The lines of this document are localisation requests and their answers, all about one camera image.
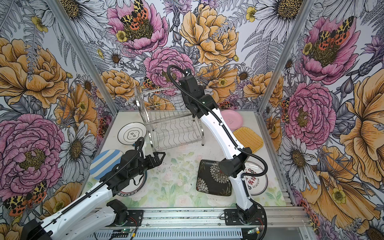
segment dish rack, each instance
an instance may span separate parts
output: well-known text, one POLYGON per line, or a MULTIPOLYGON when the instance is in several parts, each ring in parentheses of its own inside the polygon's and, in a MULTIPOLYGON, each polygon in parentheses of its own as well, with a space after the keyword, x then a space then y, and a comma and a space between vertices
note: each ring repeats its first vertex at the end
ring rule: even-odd
POLYGON ((166 87, 139 92, 135 87, 136 105, 148 131, 153 151, 201 141, 204 131, 200 119, 193 118, 186 108, 181 92, 176 87, 166 87), (174 91, 171 101, 159 93, 174 91))

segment pink plate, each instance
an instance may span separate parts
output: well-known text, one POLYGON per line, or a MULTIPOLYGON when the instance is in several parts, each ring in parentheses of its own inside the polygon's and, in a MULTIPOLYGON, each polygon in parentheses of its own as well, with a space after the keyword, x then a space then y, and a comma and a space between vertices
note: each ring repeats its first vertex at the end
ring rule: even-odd
POLYGON ((221 115, 229 129, 236 130, 243 126, 243 117, 239 113, 233 110, 224 110, 221 111, 221 115))

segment purple flower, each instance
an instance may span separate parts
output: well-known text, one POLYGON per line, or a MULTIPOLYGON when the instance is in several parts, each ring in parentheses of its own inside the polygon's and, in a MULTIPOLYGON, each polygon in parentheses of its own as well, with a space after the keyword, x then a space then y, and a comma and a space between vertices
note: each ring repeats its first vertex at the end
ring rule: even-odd
POLYGON ((321 44, 318 40, 319 33, 321 31, 332 32, 342 23, 341 21, 336 23, 336 19, 330 22, 329 19, 319 18, 305 39, 302 58, 296 64, 298 72, 309 76, 313 81, 321 81, 325 85, 329 85, 336 82, 352 67, 358 57, 358 54, 353 54, 353 52, 360 35, 360 31, 355 32, 356 20, 353 21, 348 31, 349 36, 343 43, 329 44, 323 50, 319 48, 321 44))
POLYGON ((191 10, 191 0, 164 0, 164 13, 167 15, 171 12, 180 12, 185 15, 191 10))
POLYGON ((209 5, 211 8, 217 8, 218 0, 201 0, 201 4, 209 5))
POLYGON ((288 115, 287 136, 299 138, 310 150, 325 143, 336 123, 332 96, 320 83, 300 83, 290 97, 288 115))
POLYGON ((64 134, 52 121, 37 114, 0 123, 0 197, 31 192, 42 181, 55 185, 64 134))
MULTIPOLYGON (((151 79, 155 85, 161 87, 172 86, 172 83, 167 76, 168 65, 173 64, 181 67, 182 69, 190 68, 192 70, 192 74, 195 74, 192 60, 188 57, 188 55, 179 53, 169 47, 158 48, 152 56, 147 57, 143 63, 147 70, 147 77, 151 79)), ((172 75, 176 81, 183 77, 183 74, 179 71, 173 71, 172 75)), ((173 96, 176 94, 176 91, 175 89, 169 89, 163 93, 165 95, 173 96)))
POLYGON ((140 24, 138 30, 125 27, 120 20, 123 16, 132 14, 133 3, 131 3, 130 7, 124 4, 123 8, 116 6, 116 9, 107 9, 108 24, 112 26, 109 28, 109 32, 116 35, 116 42, 123 45, 123 54, 126 56, 153 51, 160 46, 164 46, 168 40, 166 17, 161 18, 153 4, 149 6, 144 0, 143 4, 144 8, 148 10, 148 19, 140 24))
POLYGON ((331 226, 331 222, 325 219, 323 216, 318 215, 320 221, 321 232, 325 234, 324 237, 330 240, 339 239, 339 233, 331 226))

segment cable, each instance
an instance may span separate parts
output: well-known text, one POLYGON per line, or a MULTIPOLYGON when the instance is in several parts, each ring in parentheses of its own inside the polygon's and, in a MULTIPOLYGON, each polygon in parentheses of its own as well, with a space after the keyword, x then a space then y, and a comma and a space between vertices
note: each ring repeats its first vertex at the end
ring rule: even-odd
POLYGON ((175 85, 175 87, 177 87, 180 91, 182 91, 185 95, 187 95, 188 97, 190 97, 192 100, 194 100, 196 103, 198 103, 200 106, 202 106, 203 108, 205 108, 209 113, 211 113, 215 118, 216 120, 218 121, 219 125, 221 125, 221 127, 223 128, 223 130, 225 131, 226 135, 228 136, 228 138, 231 140, 231 142, 233 143, 233 145, 235 146, 235 148, 237 150, 239 150, 240 152, 244 153, 244 154, 247 154, 248 156, 251 156, 253 158, 256 158, 257 160, 259 160, 263 165, 264 165, 264 170, 261 172, 261 173, 243 173, 241 176, 242 178, 244 177, 244 175, 246 176, 251 176, 251 177, 261 177, 263 175, 265 175, 268 171, 268 165, 267 163, 264 161, 264 159, 262 159, 261 157, 259 156, 256 156, 252 153, 248 153, 246 152, 245 150, 241 149, 240 147, 238 147, 236 141, 233 139, 233 137, 231 136, 231 134, 229 133, 229 130, 227 129, 227 127, 225 126, 225 124, 221 124, 222 121, 221 119, 216 115, 215 112, 212 111, 212 109, 210 109, 207 105, 205 105, 203 102, 201 102, 200 100, 198 100, 197 98, 195 98, 191 93, 189 93, 188 91, 186 91, 185 89, 183 89, 181 86, 180 86, 180 83, 176 82, 171 74, 171 68, 175 68, 177 70, 179 70, 180 72, 182 72, 185 76, 187 76, 187 72, 185 72, 182 68, 180 68, 179 66, 176 66, 176 65, 169 65, 167 67, 167 76, 169 77, 170 81, 173 83, 173 85, 175 85))
POLYGON ((267 228, 267 225, 268 225, 268 222, 267 222, 267 217, 266 217, 266 212, 265 212, 265 209, 264 209, 264 207, 260 204, 260 203, 258 203, 258 202, 255 202, 256 203, 256 205, 258 206, 258 207, 260 207, 261 208, 261 210, 262 210, 262 212, 264 213, 264 216, 265 216, 265 221, 264 221, 264 226, 263 226, 263 233, 262 233, 262 235, 261 235, 261 237, 260 237, 260 239, 259 240, 262 240, 263 238, 264 238, 264 236, 265 236, 265 234, 266 234, 266 228, 267 228))
POLYGON ((58 218, 60 218, 63 214, 65 214, 66 212, 68 212, 69 210, 71 210, 74 206, 78 205, 80 202, 82 202, 83 200, 87 199, 88 197, 90 197, 93 193, 95 193, 97 190, 99 190, 102 186, 104 186, 105 184, 107 184, 107 182, 109 182, 112 178, 114 178, 116 175, 118 175, 123 169, 125 169, 136 157, 137 155, 141 152, 141 149, 143 148, 144 146, 144 138, 143 137, 139 137, 138 139, 139 141, 139 147, 138 147, 138 150, 136 151, 135 155, 133 155, 133 157, 124 165, 122 166, 121 168, 119 168, 114 174, 112 174, 109 178, 107 178, 104 182, 102 182, 100 185, 98 185, 97 187, 95 187, 93 190, 91 190, 90 192, 86 192, 84 196, 82 196, 81 198, 79 198, 78 200, 76 200, 75 202, 73 202, 71 205, 69 205, 66 209, 64 209, 61 214, 56 217, 55 219, 53 219, 50 223, 48 223, 47 225, 45 225, 43 228, 41 228, 40 230, 38 230, 30 239, 33 239, 41 230, 45 229, 46 227, 48 227, 50 224, 52 223, 55 223, 56 220, 58 218))

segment white plate with red text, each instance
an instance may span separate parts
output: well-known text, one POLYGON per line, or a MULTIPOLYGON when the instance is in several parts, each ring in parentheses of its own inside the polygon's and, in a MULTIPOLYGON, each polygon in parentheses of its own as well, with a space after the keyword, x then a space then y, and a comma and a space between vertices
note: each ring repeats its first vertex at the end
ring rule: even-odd
MULTIPOLYGON (((264 168, 261 168, 258 164, 250 161, 245 162, 245 172, 248 173, 261 173, 264 168)), ((260 195, 265 192, 268 186, 268 178, 266 175, 261 177, 245 176, 245 183, 248 188, 248 193, 252 196, 260 195)))

